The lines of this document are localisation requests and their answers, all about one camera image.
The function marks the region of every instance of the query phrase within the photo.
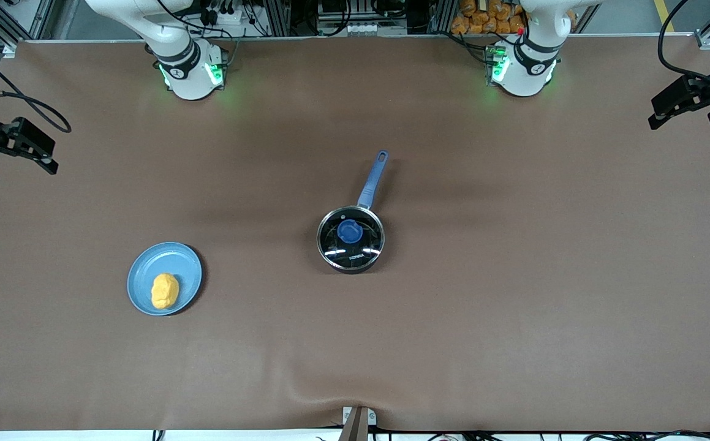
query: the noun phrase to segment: plate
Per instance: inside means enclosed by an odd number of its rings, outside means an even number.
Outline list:
[[[151,302],[153,279],[161,273],[170,273],[178,280],[178,300],[167,309],[159,309]],[[126,290],[129,300],[148,315],[170,315],[182,310],[197,295],[203,282],[203,265],[200,257],[182,243],[164,242],[151,246],[140,254],[129,270]]]

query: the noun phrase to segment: cable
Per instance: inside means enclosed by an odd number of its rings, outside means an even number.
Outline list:
[[[670,25],[671,20],[673,19],[674,16],[676,16],[676,12],[679,11],[679,9],[682,8],[689,0],[681,0],[679,4],[676,5],[675,8],[671,11],[671,13],[668,14],[668,17],[665,18],[665,22],[662,23],[662,28],[660,28],[660,37],[657,39],[657,57],[660,59],[660,62],[663,66],[668,68],[669,70],[673,70],[673,72],[682,74],[682,75],[690,75],[694,78],[699,78],[703,81],[707,81],[707,83],[710,83],[710,76],[708,75],[703,75],[702,73],[694,72],[694,70],[689,70],[689,69],[682,69],[682,67],[676,67],[673,64],[670,64],[665,59],[665,54],[663,54],[663,41],[665,41],[665,33],[668,31],[668,25]]]
[[[176,20],[180,21],[181,23],[184,23],[184,25],[186,25],[186,26],[191,26],[192,28],[200,29],[201,31],[199,32],[199,34],[202,34],[202,32],[204,32],[204,31],[218,31],[222,34],[222,36],[223,36],[223,34],[226,34],[229,37],[229,39],[231,39],[231,40],[235,39],[234,37],[232,37],[232,34],[225,31],[224,29],[209,28],[206,26],[196,25],[196,24],[191,23],[189,21],[183,20],[181,17],[176,16],[172,11],[170,11],[170,9],[167,8],[167,6],[164,4],[164,2],[162,2],[161,0],[156,0],[156,2],[158,2],[159,6],[161,6],[162,9],[164,9],[164,12],[166,12],[167,14],[170,14],[170,17],[172,17],[173,19],[176,19]]]
[[[248,9],[246,9],[246,4],[248,4],[248,6],[251,8],[251,13],[249,13]],[[254,25],[254,28],[257,29],[257,32],[259,32],[263,37],[270,37],[268,31],[262,27],[262,23],[260,23],[259,16],[257,16],[257,11],[256,9],[254,9],[254,3],[252,3],[251,0],[243,1],[243,12],[246,13],[247,17],[249,17],[249,23]]]
[[[497,36],[497,37],[499,37],[499,39],[501,41],[511,45],[512,47],[514,47],[514,45],[515,45],[514,42],[511,42],[510,40],[506,39],[506,37],[504,37],[502,34],[497,34],[495,32],[491,32],[491,31],[486,32],[486,34],[492,34],[492,36]]]
[[[377,14],[385,18],[400,18],[406,15],[406,3],[404,3],[404,6],[401,8],[400,11],[389,12],[377,8],[377,0],[371,0],[371,9],[374,9],[374,12],[377,12]]]
[[[658,441],[659,439],[665,438],[667,436],[696,436],[698,438],[710,439],[710,433],[695,432],[692,430],[676,430],[674,432],[661,433],[655,436],[643,436],[640,434],[629,434],[627,438],[625,435],[613,434],[613,436],[603,435],[602,433],[595,433],[584,438],[584,441],[592,441],[592,439],[606,439],[606,441],[624,441],[624,439],[641,439],[645,441]]]
[[[240,47],[240,40],[242,40],[243,37],[245,37],[245,36],[246,36],[246,30],[243,29],[243,36],[239,37],[238,41],[235,42],[235,48],[232,50],[232,56],[230,56],[227,61],[227,67],[229,67],[230,65],[232,65],[233,62],[235,62],[235,55],[238,54],[238,48]]]
[[[442,437],[447,438],[446,441],[450,441],[450,440],[458,441],[458,439],[456,439],[453,436],[448,435],[447,433],[437,433],[436,435],[431,436],[431,438],[429,438],[428,441],[434,441],[434,439],[442,438]]]
[[[314,0],[306,0],[305,2],[305,7],[304,7],[304,15],[305,15],[305,22],[306,26],[308,26],[309,29],[315,34],[315,36],[323,36],[323,37],[333,37],[337,36],[338,34],[341,33],[344,29],[347,28],[347,25],[349,25],[349,20],[352,17],[352,5],[349,3],[349,0],[341,0],[342,3],[342,8],[341,8],[341,23],[338,25],[338,28],[336,28],[335,31],[332,33],[326,34],[324,32],[320,32],[319,29],[314,26],[311,22],[311,18],[308,13],[308,6],[312,4]],[[319,13],[318,12],[312,12],[311,16],[313,15],[317,16],[319,19]]]
[[[477,59],[478,62],[481,62],[482,64],[490,64],[489,61],[487,61],[484,58],[480,58],[474,52],[475,50],[484,51],[484,50],[486,50],[486,47],[481,47],[481,45],[473,45],[472,43],[464,41],[464,36],[460,36],[460,39],[459,39],[459,37],[456,37],[454,34],[450,34],[449,32],[446,32],[446,31],[433,31],[431,34],[440,34],[441,36],[448,37],[448,39],[451,39],[454,42],[458,43],[459,45],[462,45],[462,47],[466,48],[466,51],[469,53],[469,56],[471,56],[474,59]]]
[[[7,78],[7,76],[5,76],[1,72],[0,72],[0,78],[2,80],[4,80],[4,82],[7,83],[9,85],[9,87],[11,87],[11,89],[14,91],[14,93],[2,92],[2,95],[4,97],[19,98],[19,99],[25,101],[25,103],[27,103],[27,105],[29,105],[36,113],[38,113],[39,116],[44,118],[45,121],[50,123],[51,126],[60,130],[64,134],[71,133],[72,126],[69,124],[69,121],[66,118],[64,118],[63,115],[61,115],[61,112],[58,112],[57,110],[53,109],[52,107],[43,103],[42,101],[36,100],[36,98],[32,98],[32,97],[25,95],[17,86],[15,86],[14,83],[12,83],[12,81],[9,80],[9,78]],[[63,126],[60,126],[58,123],[56,123],[55,121],[50,119],[50,117],[47,116],[47,114],[44,113],[40,108],[44,108],[47,111],[49,111],[51,114],[57,116],[61,120],[61,124],[63,124]]]

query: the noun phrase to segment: brown table surface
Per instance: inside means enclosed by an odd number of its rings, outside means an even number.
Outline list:
[[[668,58],[710,72],[693,39]],[[0,156],[0,429],[257,429],[375,408],[389,429],[710,430],[710,125],[650,131],[653,37],[570,39],[530,99],[447,39],[245,42],[184,102],[141,44],[22,44],[63,111],[57,176]],[[0,100],[0,118],[39,118]],[[360,276],[315,231],[380,148],[387,245]],[[198,300],[125,281],[187,243]]]

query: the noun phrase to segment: orange packaged item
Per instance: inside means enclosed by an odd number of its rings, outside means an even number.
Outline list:
[[[485,23],[488,23],[489,18],[488,12],[477,11],[475,15],[472,16],[472,24],[483,26]]]
[[[509,34],[510,33],[510,23],[506,21],[497,22],[497,34]]]
[[[469,19],[464,16],[456,16],[450,25],[450,32],[453,34],[466,34],[469,30]]]
[[[578,26],[578,16],[575,15],[575,12],[573,12],[573,9],[570,9],[567,11],[567,16],[570,17],[570,27],[575,29],[576,26]]]
[[[519,29],[526,27],[526,25],[524,25],[523,23],[523,18],[521,18],[521,16],[512,16],[509,23],[511,34],[517,34]]]
[[[461,14],[465,17],[471,17],[473,13],[477,12],[477,3],[475,0],[461,0]]]
[[[487,23],[483,25],[483,32],[496,32],[497,31],[497,19],[491,18]]]
[[[500,0],[488,0],[488,15],[491,16],[491,18],[496,17],[501,9]]]
[[[497,12],[497,20],[507,21],[510,18],[510,13],[512,12],[512,6],[502,3],[501,9]]]

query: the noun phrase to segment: yellow food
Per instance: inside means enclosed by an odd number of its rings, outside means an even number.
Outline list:
[[[167,309],[178,301],[178,292],[181,290],[178,280],[170,273],[161,273],[153,279],[151,288],[151,302],[159,309]]]
[[[512,12],[512,7],[506,3],[500,5],[499,12],[497,12],[497,20],[507,21],[510,19],[510,13]]]
[[[491,17],[490,20],[488,20],[484,25],[483,25],[483,32],[495,32],[497,30],[497,19],[494,17]]]
[[[464,14],[465,17],[471,17],[473,13],[477,11],[477,4],[475,3],[475,0],[461,0],[461,13]]]
[[[453,23],[450,25],[450,32],[454,34],[466,34],[469,30],[469,19],[462,16],[456,16]]]
[[[510,33],[515,34],[519,29],[523,28],[523,19],[520,16],[514,16],[510,19]]]
[[[497,21],[497,34],[509,34],[510,23],[506,21]]]
[[[503,8],[504,7],[502,6],[501,0],[488,0],[488,11],[487,12],[491,18],[496,17],[497,14],[499,12],[501,12],[501,10]]]
[[[472,15],[472,25],[484,25],[489,20],[488,12],[478,11]]]
[[[573,12],[573,9],[567,11],[567,16],[570,17],[570,26],[575,29],[578,27],[578,15]]]

